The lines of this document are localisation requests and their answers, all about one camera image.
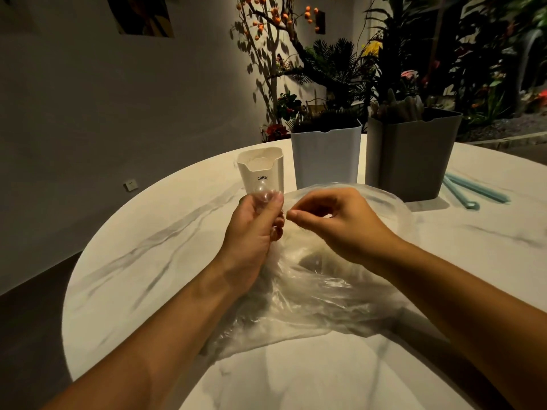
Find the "person's left forearm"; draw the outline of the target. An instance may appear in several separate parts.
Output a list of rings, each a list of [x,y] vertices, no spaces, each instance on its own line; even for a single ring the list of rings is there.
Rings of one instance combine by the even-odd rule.
[[[158,410],[261,264],[217,256],[42,410]]]

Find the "person's right hand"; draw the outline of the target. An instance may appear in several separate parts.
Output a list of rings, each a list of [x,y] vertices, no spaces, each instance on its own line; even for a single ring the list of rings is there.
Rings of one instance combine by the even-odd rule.
[[[376,215],[366,199],[352,187],[319,188],[307,193],[291,209],[331,217],[338,238],[325,241],[338,255],[384,275],[402,240]]]

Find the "bundle of pale wooden cutlery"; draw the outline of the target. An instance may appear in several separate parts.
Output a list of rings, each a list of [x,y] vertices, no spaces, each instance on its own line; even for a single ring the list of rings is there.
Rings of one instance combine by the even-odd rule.
[[[382,103],[370,103],[369,117],[384,124],[398,124],[423,120],[425,104],[420,96],[407,96],[398,101],[392,88],[387,90],[387,99]]]

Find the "grey plastic bin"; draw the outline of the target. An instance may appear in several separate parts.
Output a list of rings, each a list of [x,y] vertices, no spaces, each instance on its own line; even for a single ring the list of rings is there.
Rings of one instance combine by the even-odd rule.
[[[403,202],[437,198],[462,114],[426,108],[423,116],[422,121],[394,124],[368,118],[366,185]]]

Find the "small clear plastic spoon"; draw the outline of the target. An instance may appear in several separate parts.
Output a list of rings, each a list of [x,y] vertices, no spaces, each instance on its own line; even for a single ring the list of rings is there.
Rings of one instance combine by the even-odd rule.
[[[258,214],[257,212],[259,210],[259,207],[261,207],[265,202],[267,202],[270,199],[268,195],[273,192],[275,191],[261,191],[254,194],[253,197],[255,198],[256,215]],[[276,242],[276,241],[279,241],[279,239],[270,239],[270,242]]]

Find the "white plastic bin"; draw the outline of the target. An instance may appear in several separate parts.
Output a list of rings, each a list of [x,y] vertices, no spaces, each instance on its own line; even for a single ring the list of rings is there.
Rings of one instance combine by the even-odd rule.
[[[357,183],[361,135],[362,124],[358,119],[352,121],[349,128],[292,132],[297,189]]]

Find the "clear plastic bag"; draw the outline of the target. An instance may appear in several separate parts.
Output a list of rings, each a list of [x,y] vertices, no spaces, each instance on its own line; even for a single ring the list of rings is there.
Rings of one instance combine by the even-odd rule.
[[[257,280],[222,317],[200,355],[211,361],[331,331],[369,337],[409,304],[385,279],[343,259],[291,221]]]

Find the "bundle of black cutlery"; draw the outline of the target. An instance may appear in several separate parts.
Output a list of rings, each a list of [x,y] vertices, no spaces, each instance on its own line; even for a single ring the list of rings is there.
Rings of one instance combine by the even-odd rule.
[[[308,115],[293,123],[291,133],[329,132],[349,128],[361,128],[357,115],[349,109],[325,110],[317,115]]]

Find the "branch tree with orange fruit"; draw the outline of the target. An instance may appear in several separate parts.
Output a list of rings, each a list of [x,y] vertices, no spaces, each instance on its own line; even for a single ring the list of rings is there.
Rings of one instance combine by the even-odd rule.
[[[315,10],[305,6],[300,11],[295,0],[236,0],[237,17],[229,28],[229,36],[237,48],[248,54],[247,72],[256,72],[256,89],[253,99],[262,98],[265,104],[265,128],[282,123],[289,125],[310,113],[309,106],[288,86],[278,87],[280,82],[292,81],[294,68],[302,65],[304,44],[297,34],[299,24],[313,26]]]

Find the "dark leafy garden plants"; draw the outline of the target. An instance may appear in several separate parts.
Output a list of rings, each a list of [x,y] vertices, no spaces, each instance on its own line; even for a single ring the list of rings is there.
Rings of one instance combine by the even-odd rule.
[[[382,41],[372,102],[420,96],[463,120],[473,140],[521,111],[547,73],[547,0],[381,0],[365,10],[370,41]]]

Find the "small white plastic container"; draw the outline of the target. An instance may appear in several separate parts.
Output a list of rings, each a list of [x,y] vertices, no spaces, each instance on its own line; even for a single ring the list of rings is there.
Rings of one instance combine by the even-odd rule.
[[[241,152],[236,159],[247,194],[284,193],[284,154],[279,147]]]

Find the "stone garden kerb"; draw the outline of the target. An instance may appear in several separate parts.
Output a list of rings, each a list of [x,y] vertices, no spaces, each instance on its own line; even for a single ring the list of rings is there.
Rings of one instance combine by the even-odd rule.
[[[501,139],[469,142],[466,144],[482,147],[485,149],[506,152],[507,150],[512,148],[547,144],[547,131],[506,137]]]

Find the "person's right forearm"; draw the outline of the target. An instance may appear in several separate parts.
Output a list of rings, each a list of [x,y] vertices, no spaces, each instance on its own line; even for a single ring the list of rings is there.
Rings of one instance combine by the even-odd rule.
[[[547,410],[547,313],[396,240],[366,265],[392,283],[516,410]]]

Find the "light blue wrapped straw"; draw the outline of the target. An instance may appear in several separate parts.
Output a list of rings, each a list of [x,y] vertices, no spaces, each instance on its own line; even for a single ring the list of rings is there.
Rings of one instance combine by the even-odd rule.
[[[461,206],[467,210],[478,212],[480,210],[480,204],[476,201],[469,200],[455,185],[452,180],[445,174],[442,180],[443,185],[448,191],[457,199]]]
[[[457,188],[458,187],[465,188],[469,191],[475,192],[475,193],[477,193],[477,194],[479,194],[479,195],[481,195],[481,196],[483,196],[483,197],[485,197],[489,200],[497,202],[497,203],[507,204],[507,203],[511,202],[510,197],[507,196],[506,194],[497,192],[493,189],[482,186],[482,185],[480,185],[478,183],[475,183],[471,180],[468,180],[468,179],[465,179],[465,178],[462,178],[462,177],[458,177],[458,176],[456,176],[454,174],[451,174],[451,173],[445,173],[445,174],[449,177],[450,180],[452,180],[452,182],[455,183]]]

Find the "person's left hand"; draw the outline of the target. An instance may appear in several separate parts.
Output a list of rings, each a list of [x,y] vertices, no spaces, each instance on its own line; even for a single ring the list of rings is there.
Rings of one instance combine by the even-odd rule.
[[[238,297],[248,292],[256,281],[273,243],[253,229],[256,218],[254,194],[240,199],[215,257],[215,264]]]

